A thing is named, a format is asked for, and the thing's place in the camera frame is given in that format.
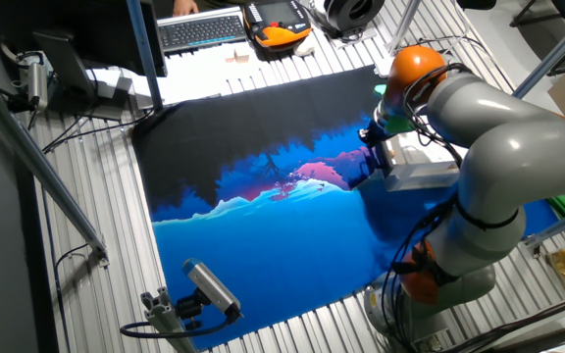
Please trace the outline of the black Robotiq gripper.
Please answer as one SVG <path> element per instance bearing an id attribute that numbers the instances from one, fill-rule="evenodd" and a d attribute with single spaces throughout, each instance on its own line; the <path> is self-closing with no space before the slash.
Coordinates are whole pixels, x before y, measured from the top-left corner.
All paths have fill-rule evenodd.
<path id="1" fill-rule="evenodd" d="M 357 134 L 367 147 L 375 146 L 389 139 L 389 133 L 385 129 L 385 121 L 382 119 L 372 119 L 367 128 L 359 129 Z"/>

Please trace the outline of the person's hand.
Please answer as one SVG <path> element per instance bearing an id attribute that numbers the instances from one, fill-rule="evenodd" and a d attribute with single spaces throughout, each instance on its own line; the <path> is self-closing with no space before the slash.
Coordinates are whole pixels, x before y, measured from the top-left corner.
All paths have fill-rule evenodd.
<path id="1" fill-rule="evenodd" d="M 181 17 L 190 14 L 197 14 L 198 6 L 194 0 L 174 0 L 172 15 Z"/>

